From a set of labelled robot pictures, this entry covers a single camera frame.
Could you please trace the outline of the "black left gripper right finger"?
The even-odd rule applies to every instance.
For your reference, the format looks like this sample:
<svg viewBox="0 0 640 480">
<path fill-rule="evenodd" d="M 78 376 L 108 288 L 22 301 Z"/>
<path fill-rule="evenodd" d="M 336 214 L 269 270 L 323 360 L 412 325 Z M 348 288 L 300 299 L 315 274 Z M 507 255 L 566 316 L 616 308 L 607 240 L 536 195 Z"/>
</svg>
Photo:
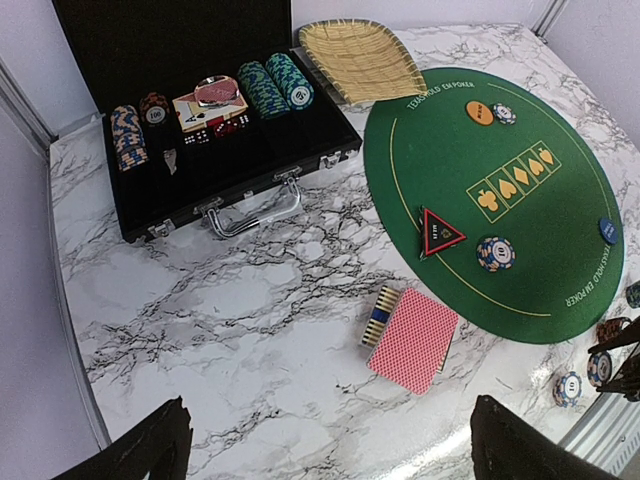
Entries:
<svg viewBox="0 0 640 480">
<path fill-rule="evenodd" d="M 612 479 L 614 476 L 562 449 L 489 395 L 471 415 L 477 479 Z"/>
</svg>

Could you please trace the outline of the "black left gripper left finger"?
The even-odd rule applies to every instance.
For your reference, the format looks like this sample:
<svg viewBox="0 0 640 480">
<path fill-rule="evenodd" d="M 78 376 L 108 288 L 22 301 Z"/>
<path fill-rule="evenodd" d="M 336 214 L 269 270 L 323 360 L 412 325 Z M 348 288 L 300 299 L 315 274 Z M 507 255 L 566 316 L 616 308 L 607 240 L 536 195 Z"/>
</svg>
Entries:
<svg viewBox="0 0 640 480">
<path fill-rule="evenodd" d="M 170 399 L 108 448 L 60 479 L 184 479 L 193 429 L 182 398 Z"/>
</svg>

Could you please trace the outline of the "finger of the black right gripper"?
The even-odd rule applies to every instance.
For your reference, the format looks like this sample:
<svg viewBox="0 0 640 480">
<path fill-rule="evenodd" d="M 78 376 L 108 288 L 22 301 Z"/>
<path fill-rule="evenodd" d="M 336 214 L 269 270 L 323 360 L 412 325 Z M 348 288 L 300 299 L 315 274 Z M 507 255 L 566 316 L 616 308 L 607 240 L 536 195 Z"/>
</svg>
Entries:
<svg viewBox="0 0 640 480">
<path fill-rule="evenodd" d="M 622 330 L 615 338 L 601 345 L 594 345 L 588 349 L 589 354 L 602 351 L 609 351 L 619 347 L 627 346 L 639 341 L 639 318 L 636 317 L 632 323 Z"/>
<path fill-rule="evenodd" d="M 598 392 L 620 393 L 630 402 L 639 401 L 639 348 L 627 358 L 615 377 L 597 388 Z"/>
</svg>

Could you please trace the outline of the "red black chip stack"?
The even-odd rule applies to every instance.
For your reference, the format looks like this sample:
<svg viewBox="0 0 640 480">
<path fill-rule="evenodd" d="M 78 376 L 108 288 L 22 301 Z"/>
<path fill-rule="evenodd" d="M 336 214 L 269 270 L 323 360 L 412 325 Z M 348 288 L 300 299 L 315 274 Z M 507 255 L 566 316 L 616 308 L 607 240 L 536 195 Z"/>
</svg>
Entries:
<svg viewBox="0 0 640 480">
<path fill-rule="evenodd" d="M 597 344 L 601 345 L 612 340 L 631 323 L 632 320 L 629 317 L 616 317 L 598 323 L 596 327 Z"/>
</svg>

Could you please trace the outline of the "blue small blind button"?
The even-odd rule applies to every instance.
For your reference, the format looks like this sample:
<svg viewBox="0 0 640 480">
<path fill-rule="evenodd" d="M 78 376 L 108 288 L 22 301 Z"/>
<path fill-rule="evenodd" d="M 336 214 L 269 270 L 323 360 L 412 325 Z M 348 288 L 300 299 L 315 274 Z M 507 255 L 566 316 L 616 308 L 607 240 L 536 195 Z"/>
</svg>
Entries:
<svg viewBox="0 0 640 480">
<path fill-rule="evenodd" d="M 607 218 L 602 217 L 599 220 L 599 231 L 603 240 L 608 245 L 616 245 L 618 242 L 618 231 L 614 222 Z"/>
</svg>

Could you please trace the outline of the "triangular all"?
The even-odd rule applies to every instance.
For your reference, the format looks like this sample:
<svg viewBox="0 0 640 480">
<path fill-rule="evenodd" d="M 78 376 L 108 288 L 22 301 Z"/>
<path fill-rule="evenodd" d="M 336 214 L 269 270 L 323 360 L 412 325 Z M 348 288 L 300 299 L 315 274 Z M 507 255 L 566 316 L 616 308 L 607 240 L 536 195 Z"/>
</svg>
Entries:
<svg viewBox="0 0 640 480">
<path fill-rule="evenodd" d="M 421 253 L 424 260 L 467 239 L 467 236 L 426 207 L 421 208 Z"/>
</svg>

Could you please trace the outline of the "orange big blind button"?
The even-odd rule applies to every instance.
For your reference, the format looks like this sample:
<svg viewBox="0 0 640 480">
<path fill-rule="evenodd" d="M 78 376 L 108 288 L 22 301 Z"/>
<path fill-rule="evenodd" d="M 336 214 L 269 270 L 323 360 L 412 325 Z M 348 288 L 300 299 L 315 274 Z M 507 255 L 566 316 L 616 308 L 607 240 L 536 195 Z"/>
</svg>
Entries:
<svg viewBox="0 0 640 480">
<path fill-rule="evenodd" d="M 465 106 L 468 116 L 477 124 L 489 126 L 494 122 L 492 109 L 480 101 L 471 100 Z"/>
</svg>

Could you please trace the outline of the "blue beige chip stack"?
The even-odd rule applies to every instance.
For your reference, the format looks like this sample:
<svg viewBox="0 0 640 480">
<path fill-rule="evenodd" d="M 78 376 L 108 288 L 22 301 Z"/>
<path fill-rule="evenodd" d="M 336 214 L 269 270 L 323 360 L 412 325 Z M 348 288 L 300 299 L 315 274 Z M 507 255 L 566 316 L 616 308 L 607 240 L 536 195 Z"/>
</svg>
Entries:
<svg viewBox="0 0 640 480">
<path fill-rule="evenodd" d="M 570 371 L 556 379 L 552 395 L 557 406 L 575 407 L 582 396 L 582 380 L 575 371 Z"/>
</svg>

